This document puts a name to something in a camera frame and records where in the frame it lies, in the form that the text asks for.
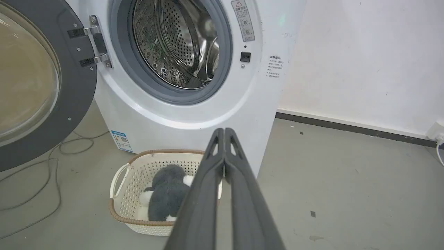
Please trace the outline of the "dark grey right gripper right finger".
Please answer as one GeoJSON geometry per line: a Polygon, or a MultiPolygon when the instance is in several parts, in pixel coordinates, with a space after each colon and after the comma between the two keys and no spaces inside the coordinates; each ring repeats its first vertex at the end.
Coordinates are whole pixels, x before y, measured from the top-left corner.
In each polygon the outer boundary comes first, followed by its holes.
{"type": "Polygon", "coordinates": [[[234,129],[224,130],[225,178],[231,185],[235,250],[284,250],[282,237],[234,129]]]}

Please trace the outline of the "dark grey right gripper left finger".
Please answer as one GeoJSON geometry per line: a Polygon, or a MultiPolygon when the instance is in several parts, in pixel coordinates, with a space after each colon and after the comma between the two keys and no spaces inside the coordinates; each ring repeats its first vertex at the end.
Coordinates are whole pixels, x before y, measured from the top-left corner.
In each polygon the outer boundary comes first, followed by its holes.
{"type": "Polygon", "coordinates": [[[219,185],[224,171],[224,129],[214,130],[165,250],[214,250],[219,185]]]}

